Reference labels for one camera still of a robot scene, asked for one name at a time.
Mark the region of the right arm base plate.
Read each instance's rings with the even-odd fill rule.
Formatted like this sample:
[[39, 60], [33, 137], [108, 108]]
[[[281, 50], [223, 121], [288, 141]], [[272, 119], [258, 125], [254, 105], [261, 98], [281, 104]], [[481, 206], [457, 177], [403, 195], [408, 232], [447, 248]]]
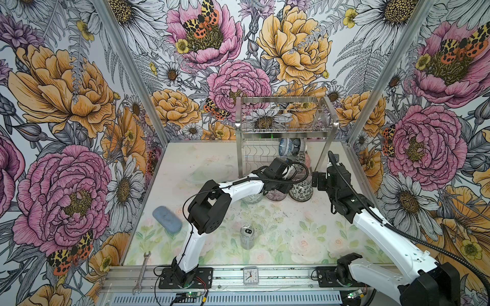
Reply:
[[310, 274], [310, 279], [316, 281], [320, 288], [367, 288], [364, 283], [358, 283], [338, 272], [335, 266], [318, 266]]

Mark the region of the blue floral bowl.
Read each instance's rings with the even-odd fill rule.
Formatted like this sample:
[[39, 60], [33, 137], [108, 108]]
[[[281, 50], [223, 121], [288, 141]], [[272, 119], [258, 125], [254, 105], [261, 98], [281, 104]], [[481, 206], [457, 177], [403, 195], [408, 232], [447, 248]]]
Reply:
[[279, 156], [289, 156], [292, 154], [294, 144], [291, 138], [281, 138], [279, 141]]

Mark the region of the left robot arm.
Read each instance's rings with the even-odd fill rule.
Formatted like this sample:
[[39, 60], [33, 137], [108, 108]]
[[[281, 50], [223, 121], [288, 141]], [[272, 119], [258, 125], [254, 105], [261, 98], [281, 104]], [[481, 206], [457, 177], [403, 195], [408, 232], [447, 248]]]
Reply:
[[309, 173], [304, 163], [275, 158], [270, 165], [243, 178], [224, 183], [207, 181], [182, 207], [187, 210], [184, 217], [189, 228], [186, 242], [171, 264], [172, 280], [186, 288], [196, 278], [207, 236], [221, 226], [231, 204], [249, 196], [266, 195], [272, 190], [286, 194], [293, 185], [305, 181]]

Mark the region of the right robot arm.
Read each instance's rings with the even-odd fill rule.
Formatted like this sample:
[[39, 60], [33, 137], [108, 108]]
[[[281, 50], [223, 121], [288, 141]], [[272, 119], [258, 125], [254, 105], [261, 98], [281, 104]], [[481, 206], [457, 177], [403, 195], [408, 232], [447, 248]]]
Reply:
[[411, 239], [389, 229], [374, 204], [353, 189], [350, 172], [342, 164], [330, 166], [325, 173], [314, 172], [311, 184], [325, 191], [334, 211], [374, 241], [398, 269], [392, 272], [353, 252], [337, 261], [340, 284], [365, 284], [399, 305], [460, 305], [458, 270], [437, 262]]

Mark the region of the dark grey petal bowl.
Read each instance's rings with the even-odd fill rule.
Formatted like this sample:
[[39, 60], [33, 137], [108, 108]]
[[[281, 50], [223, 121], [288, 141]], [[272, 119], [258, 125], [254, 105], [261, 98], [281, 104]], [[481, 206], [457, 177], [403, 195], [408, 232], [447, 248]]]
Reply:
[[293, 144], [293, 149], [292, 149], [292, 155], [296, 156], [300, 152], [305, 152], [307, 145], [306, 145], [306, 140], [303, 138], [294, 138], [292, 140]]

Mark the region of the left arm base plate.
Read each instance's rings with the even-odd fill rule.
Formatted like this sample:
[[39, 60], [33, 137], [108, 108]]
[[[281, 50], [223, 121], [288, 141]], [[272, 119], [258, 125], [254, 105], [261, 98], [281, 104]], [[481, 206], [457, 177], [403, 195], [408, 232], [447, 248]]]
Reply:
[[164, 268], [158, 281], [158, 289], [210, 289], [213, 274], [213, 268], [197, 267], [187, 274], [179, 268]]

